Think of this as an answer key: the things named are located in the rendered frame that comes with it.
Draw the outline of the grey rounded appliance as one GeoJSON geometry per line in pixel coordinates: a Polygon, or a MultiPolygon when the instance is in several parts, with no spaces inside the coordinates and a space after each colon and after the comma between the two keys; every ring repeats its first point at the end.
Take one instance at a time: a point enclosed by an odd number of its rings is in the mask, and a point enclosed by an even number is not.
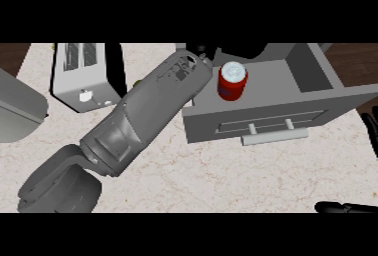
{"type": "Polygon", "coordinates": [[[24,139],[47,117],[46,97],[0,68],[0,143],[24,139]]]}

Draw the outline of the red can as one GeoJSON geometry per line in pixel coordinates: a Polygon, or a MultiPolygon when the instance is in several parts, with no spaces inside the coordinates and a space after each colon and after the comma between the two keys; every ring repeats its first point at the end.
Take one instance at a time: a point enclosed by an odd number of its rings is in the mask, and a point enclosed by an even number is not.
{"type": "Polygon", "coordinates": [[[235,61],[227,62],[218,69],[217,91],[226,101],[241,98],[248,81],[248,71],[245,66],[235,61]]]}

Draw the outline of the white toaster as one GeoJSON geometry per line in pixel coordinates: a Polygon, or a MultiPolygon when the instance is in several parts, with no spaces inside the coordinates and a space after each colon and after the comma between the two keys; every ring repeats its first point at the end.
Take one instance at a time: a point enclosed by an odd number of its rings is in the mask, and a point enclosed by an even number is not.
{"type": "Polygon", "coordinates": [[[127,94],[120,43],[56,43],[52,96],[84,113],[118,103],[127,94]]]}

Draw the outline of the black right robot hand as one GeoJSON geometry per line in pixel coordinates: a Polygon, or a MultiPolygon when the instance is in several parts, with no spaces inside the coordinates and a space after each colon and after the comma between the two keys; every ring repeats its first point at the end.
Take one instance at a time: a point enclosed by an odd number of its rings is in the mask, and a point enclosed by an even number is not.
{"type": "MultiPolygon", "coordinates": [[[[378,106],[372,107],[372,114],[362,113],[360,118],[368,129],[371,145],[378,158],[378,106]]],[[[319,201],[314,204],[314,210],[317,213],[378,213],[378,206],[319,201]]]]}

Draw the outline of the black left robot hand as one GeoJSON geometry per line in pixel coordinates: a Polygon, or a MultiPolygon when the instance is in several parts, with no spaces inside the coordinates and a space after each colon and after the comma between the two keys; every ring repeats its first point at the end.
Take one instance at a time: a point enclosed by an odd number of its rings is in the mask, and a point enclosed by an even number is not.
{"type": "Polygon", "coordinates": [[[217,46],[213,43],[187,43],[186,50],[195,61],[201,61],[207,66],[213,65],[217,46]]]}

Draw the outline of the grey open drawer box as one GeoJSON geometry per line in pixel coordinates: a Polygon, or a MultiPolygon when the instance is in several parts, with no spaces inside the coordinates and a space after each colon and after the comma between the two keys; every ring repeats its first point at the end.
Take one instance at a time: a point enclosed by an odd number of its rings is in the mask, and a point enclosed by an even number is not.
{"type": "Polygon", "coordinates": [[[226,101],[217,93],[217,74],[193,98],[184,115],[260,108],[329,96],[344,88],[323,51],[316,43],[270,43],[254,60],[239,58],[248,70],[241,98],[226,101]]]}

